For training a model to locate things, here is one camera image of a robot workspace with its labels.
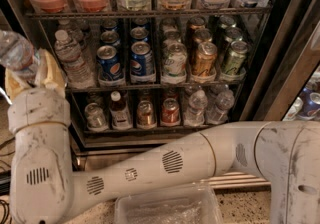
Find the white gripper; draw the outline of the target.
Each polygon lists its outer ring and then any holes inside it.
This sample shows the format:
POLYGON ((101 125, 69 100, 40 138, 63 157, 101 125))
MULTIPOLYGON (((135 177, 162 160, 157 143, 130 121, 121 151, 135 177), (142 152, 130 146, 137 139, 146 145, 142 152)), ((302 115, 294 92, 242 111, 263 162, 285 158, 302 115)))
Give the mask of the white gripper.
POLYGON ((8 109, 9 131, 13 134, 40 123, 60 123, 66 127, 71 124, 70 104, 63 98, 63 72, 46 49, 40 48, 38 53, 40 64, 35 85, 43 88, 30 89, 31 86, 15 72, 5 71, 5 92, 13 100, 8 109))

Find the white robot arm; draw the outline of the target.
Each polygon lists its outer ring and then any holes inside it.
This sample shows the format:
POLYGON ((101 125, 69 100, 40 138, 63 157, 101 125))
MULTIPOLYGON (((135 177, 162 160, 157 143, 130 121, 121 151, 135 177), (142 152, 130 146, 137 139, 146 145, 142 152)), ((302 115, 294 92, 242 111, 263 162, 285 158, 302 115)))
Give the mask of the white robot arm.
POLYGON ((17 63, 6 67, 9 130, 16 139, 10 183, 16 224, 61 224, 104 201, 228 171, 270 182, 271 224, 320 224, 320 123, 227 123, 104 169, 75 172, 70 105, 56 61, 41 51, 28 70, 34 87, 17 63))

